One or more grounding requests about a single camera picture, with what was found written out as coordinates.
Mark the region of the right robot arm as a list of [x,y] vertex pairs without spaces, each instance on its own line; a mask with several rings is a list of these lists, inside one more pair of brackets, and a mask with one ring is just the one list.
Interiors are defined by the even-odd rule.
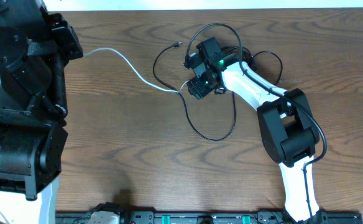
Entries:
[[319,131],[312,122],[305,94],[271,84],[243,56],[226,53],[214,37],[200,42],[196,52],[186,55],[185,67],[195,73],[187,85],[197,99],[216,89],[229,90],[255,109],[262,144],[282,173],[286,219],[292,223],[321,223],[312,173]]

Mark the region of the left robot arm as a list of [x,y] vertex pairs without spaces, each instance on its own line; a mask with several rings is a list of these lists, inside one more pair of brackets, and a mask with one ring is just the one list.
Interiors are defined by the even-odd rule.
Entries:
[[77,34],[43,1],[0,1],[0,223],[55,223]]

